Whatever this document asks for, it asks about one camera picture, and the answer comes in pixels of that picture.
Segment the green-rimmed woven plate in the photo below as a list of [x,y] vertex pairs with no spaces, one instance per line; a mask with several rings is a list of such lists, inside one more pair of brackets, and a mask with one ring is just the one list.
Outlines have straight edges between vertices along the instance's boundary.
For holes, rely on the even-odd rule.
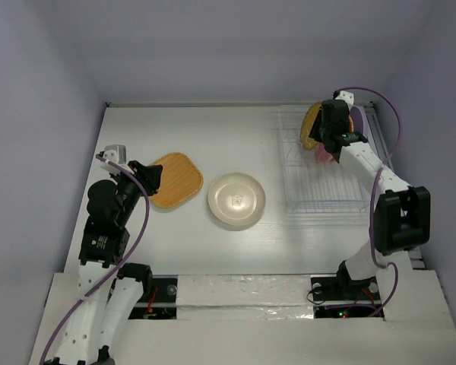
[[321,108],[321,102],[313,103],[306,112],[299,134],[299,141],[302,147],[307,150],[313,150],[318,146],[318,142],[310,137],[310,132]]

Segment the pink round plate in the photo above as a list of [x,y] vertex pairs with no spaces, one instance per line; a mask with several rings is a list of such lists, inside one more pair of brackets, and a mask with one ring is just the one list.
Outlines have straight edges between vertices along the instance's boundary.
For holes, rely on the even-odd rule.
[[329,163],[334,161],[334,157],[325,150],[325,146],[319,143],[315,149],[315,159],[319,163]]

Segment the square woven bamboo plate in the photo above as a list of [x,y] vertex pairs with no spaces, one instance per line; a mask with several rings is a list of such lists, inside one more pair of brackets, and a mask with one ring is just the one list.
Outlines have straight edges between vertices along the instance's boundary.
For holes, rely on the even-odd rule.
[[153,165],[163,167],[158,193],[150,198],[158,208],[176,208],[197,194],[204,184],[200,170],[183,153],[169,153]]

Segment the cream round plate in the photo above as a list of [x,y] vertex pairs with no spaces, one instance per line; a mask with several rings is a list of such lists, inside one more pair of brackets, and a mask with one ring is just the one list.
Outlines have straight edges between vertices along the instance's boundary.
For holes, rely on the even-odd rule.
[[246,173],[228,173],[213,181],[207,193],[207,203],[220,222],[246,228],[263,216],[266,194],[254,177]]

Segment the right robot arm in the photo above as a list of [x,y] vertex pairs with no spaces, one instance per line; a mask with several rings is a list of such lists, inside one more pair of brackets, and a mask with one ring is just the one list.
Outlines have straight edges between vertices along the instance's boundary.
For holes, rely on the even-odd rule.
[[367,243],[340,263],[333,284],[319,290],[346,300],[369,285],[379,269],[391,266],[387,256],[427,243],[431,218],[429,190],[398,177],[373,152],[368,139],[353,127],[351,106],[343,99],[313,104],[300,132],[302,140],[309,138],[323,147],[370,194]]

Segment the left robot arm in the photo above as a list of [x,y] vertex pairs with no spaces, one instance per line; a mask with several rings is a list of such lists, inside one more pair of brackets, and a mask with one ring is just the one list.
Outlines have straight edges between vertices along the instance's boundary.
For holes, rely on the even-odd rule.
[[139,199],[157,194],[163,168],[100,161],[110,178],[87,191],[77,299],[51,334],[41,364],[113,364],[113,345],[131,311],[153,292],[150,266],[128,260],[140,242],[128,242],[126,224]]

